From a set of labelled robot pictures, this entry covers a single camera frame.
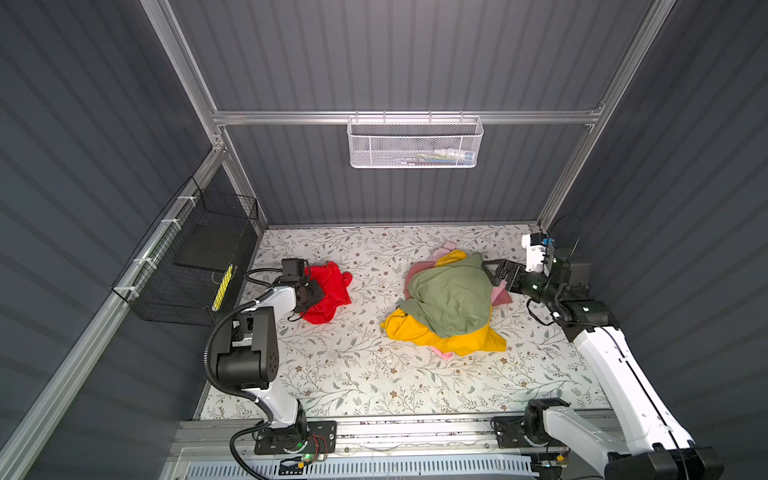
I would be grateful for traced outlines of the red cloth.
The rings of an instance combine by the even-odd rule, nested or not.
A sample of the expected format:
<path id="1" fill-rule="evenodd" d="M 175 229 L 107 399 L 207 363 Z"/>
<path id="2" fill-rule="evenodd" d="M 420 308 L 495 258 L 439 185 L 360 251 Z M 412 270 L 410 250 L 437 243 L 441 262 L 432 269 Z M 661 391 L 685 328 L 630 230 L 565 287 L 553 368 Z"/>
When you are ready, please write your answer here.
<path id="1" fill-rule="evenodd" d="M 340 307 L 352 303 L 348 287 L 353 275 L 342 272 L 336 263 L 308 266 L 305 268 L 305 275 L 309 282 L 315 282 L 323 293 L 323 297 L 317 301 L 313 300 L 313 304 L 302 314 L 302 318 L 310 324 L 327 324 L 333 320 Z"/>

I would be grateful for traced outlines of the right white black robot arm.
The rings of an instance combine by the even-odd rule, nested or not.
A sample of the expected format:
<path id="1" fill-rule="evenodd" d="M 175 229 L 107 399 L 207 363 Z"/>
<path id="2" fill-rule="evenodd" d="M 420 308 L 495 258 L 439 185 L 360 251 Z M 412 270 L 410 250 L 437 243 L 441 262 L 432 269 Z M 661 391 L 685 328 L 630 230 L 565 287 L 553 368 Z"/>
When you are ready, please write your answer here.
<path id="1" fill-rule="evenodd" d="M 605 479 L 719 479 L 720 456 L 698 445 L 676 420 L 637 363 L 611 310 L 570 285 L 570 266 L 558 259 L 549 272 L 506 259 L 482 264 L 492 285 L 545 306 L 552 324 L 587 361 L 621 427 L 617 439 L 560 399 L 528 403 L 521 433 L 532 446 L 559 443 Z"/>

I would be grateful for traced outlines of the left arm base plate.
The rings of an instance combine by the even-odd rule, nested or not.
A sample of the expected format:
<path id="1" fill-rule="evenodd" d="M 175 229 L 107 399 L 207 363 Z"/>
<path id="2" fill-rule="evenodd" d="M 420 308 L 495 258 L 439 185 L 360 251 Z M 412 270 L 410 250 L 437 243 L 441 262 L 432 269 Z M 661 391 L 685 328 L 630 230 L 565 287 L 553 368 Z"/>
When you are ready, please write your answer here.
<path id="1" fill-rule="evenodd" d="M 264 429 L 253 435 L 256 455 L 327 454 L 336 448 L 336 421 L 309 421 L 282 429 Z"/>

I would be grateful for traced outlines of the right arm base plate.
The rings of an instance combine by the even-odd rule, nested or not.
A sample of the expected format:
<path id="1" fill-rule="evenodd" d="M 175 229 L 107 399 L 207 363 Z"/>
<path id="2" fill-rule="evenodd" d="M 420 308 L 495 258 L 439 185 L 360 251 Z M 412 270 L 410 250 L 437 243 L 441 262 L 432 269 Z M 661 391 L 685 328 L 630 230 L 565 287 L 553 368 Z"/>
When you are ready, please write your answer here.
<path id="1" fill-rule="evenodd" d="M 522 415 L 495 416 L 490 421 L 497 446 L 501 449 L 538 447 L 531 440 L 525 429 L 525 418 Z"/>

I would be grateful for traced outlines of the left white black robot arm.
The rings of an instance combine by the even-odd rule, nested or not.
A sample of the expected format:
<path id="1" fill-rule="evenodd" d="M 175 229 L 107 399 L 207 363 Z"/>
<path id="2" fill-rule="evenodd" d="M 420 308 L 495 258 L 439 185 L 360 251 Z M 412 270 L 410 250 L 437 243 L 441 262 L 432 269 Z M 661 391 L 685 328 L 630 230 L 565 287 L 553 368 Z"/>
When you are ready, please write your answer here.
<path id="1" fill-rule="evenodd" d="M 203 368 L 216 390 L 255 404 L 268 429 L 305 434 L 304 408 L 278 379 L 277 322 L 307 312 L 323 300 L 324 292 L 309 278 L 303 259 L 282 260 L 279 272 L 260 296 L 216 322 L 204 347 Z"/>

